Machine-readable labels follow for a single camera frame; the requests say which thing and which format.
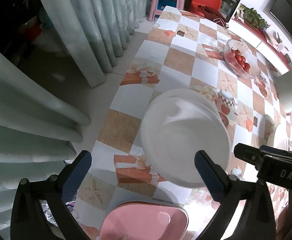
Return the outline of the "large white foam bowl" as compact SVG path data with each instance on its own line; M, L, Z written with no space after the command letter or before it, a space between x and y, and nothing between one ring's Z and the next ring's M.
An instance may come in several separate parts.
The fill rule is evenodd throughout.
M150 103L141 122L140 141L155 172L189 188L204 185L195 167L196 152L204 150L226 169L232 148L215 103L185 88L168 90Z

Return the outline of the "pink square plate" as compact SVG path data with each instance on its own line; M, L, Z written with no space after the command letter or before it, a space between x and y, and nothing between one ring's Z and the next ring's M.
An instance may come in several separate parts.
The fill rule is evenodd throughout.
M182 239L188 222L188 214L179 206L126 202L106 216L99 238Z

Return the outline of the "pale green curtain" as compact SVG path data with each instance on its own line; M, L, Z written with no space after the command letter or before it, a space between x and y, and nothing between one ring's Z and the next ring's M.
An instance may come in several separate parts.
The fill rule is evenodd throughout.
M0 239L19 181L47 179L76 156L90 118L54 93L79 72L103 84L149 0L0 0Z

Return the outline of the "glass bowl of tomatoes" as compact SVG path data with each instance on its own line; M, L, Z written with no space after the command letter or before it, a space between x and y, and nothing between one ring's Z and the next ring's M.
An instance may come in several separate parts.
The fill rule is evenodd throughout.
M260 74L256 56L244 42L229 39L224 46L227 68L242 79L255 79Z

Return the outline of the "white red shelf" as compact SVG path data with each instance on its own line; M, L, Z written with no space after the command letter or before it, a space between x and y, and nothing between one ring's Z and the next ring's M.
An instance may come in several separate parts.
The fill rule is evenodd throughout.
M270 29L260 31L245 22L243 6L239 4L233 12L228 25L230 31L248 42L266 61L270 62L281 74L292 70L292 42L286 37L278 42L280 33Z

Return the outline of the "checkered patterned tablecloth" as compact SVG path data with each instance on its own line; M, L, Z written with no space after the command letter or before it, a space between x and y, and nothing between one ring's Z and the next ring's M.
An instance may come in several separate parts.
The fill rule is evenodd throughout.
M183 207L189 215L185 239L198 237L219 207L205 187L180 187L147 163L139 127L149 104L162 93L184 88L206 97L218 108L232 146L242 142L258 147L282 125L292 148L292 115L285 113L273 84L277 69L253 50L262 78L237 77L221 56L229 39L240 36L190 12L164 10L103 111L102 126L92 140L93 163L74 209L91 239L99 238L106 215L129 200Z

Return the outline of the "green potted plant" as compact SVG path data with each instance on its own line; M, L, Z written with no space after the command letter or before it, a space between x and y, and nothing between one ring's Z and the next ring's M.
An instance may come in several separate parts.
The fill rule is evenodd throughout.
M266 30L270 26L254 8L248 8L241 4L239 5L239 11L241 18L243 18L244 22L251 28Z

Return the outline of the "pink plastic stool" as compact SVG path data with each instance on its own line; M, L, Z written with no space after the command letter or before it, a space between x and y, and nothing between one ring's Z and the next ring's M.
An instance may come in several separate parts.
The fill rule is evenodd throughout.
M153 22L155 16L160 16L166 6L183 10L185 0L151 0L147 20Z

